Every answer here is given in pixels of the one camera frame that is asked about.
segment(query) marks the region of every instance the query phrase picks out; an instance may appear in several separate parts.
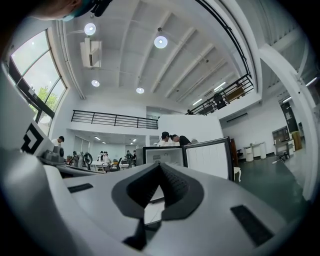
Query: hair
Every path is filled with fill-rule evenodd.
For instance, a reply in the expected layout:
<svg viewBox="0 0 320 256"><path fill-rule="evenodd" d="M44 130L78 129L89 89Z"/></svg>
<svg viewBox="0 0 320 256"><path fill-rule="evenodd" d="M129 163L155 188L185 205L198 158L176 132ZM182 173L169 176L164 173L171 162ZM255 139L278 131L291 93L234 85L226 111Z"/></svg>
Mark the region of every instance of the hair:
<svg viewBox="0 0 320 256"><path fill-rule="evenodd" d="M169 135L169 132L164 131L164 132L162 133L162 135L161 135L161 139L164 140L166 137L170 137L170 135Z"/></svg>

